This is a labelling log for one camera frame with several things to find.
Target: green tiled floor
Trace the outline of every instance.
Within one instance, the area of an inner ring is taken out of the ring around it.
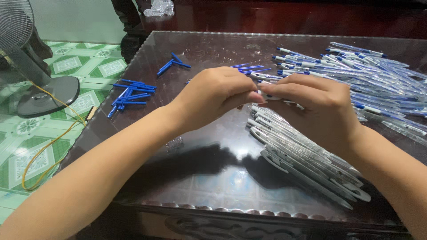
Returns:
[[[46,59],[52,77],[75,76],[80,93],[71,107],[82,117],[92,106],[99,106],[112,84],[126,68],[118,45],[46,42],[53,57]],[[16,107],[29,82],[9,84],[0,90],[0,224],[29,195],[22,186],[22,172],[34,154],[55,139],[77,119],[70,109],[23,119],[16,116]],[[39,176],[61,160],[83,130],[74,128],[48,147],[29,168],[26,185],[32,186]]]

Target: electric fan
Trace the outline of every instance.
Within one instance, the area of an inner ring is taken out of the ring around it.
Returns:
[[[79,80],[72,76],[50,78],[21,49],[30,38],[33,26],[34,16],[28,0],[0,0],[0,55],[28,80],[70,105],[79,95]],[[32,86],[18,103],[18,116],[38,117],[65,107]]]

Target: fan base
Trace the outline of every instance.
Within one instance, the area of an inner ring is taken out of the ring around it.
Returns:
[[[77,99],[80,92],[79,80],[72,76],[51,78],[47,85],[40,87],[68,106]],[[18,116],[23,118],[39,117],[64,108],[66,108],[65,105],[32,86],[18,103]]]

